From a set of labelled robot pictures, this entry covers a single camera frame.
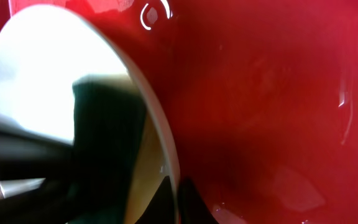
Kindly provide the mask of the red plastic tray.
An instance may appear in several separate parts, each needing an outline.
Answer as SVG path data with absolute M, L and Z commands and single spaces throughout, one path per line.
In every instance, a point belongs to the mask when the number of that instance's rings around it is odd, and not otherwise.
M 41 4 L 140 68 L 218 223 L 358 223 L 358 1 L 0 1 L 0 31 Z

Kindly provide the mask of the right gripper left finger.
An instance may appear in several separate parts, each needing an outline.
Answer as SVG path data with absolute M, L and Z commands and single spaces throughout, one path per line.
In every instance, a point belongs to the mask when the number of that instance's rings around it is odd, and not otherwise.
M 169 176 L 165 176 L 135 224 L 174 224 L 175 204 Z

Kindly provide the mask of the white plate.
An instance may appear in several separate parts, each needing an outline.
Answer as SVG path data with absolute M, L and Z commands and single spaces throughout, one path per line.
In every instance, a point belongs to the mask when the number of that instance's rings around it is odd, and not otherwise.
M 172 132 L 156 94 L 131 58 L 85 18 L 58 6 L 28 7 L 12 16 L 0 31 L 0 122 L 70 145 L 73 155 L 73 85 L 86 77 L 130 80 L 140 91 L 160 138 L 178 223 L 180 169 Z M 78 217 L 83 206 L 75 184 L 85 176 L 75 162 L 76 179 L 70 192 L 76 197 Z M 0 183 L 18 185 L 5 191 L 5 199 L 37 189 L 45 179 Z M 75 218 L 66 223 L 76 223 Z

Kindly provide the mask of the green and yellow sponge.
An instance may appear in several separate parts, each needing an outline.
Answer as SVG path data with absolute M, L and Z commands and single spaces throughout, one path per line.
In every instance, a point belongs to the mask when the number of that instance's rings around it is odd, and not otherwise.
M 147 105 L 130 80 L 86 77 L 73 85 L 76 223 L 136 223 L 166 173 Z

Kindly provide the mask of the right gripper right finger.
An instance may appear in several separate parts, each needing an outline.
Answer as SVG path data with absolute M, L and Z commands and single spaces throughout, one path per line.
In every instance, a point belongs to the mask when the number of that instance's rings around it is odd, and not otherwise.
M 190 178 L 180 182 L 178 208 L 181 224 L 218 224 Z

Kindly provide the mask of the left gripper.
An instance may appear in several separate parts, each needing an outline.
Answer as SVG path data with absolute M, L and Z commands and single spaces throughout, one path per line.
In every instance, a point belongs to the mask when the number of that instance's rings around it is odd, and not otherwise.
M 72 149 L 0 122 L 0 181 L 45 179 L 37 189 L 0 200 L 0 223 L 66 223 L 76 217 Z

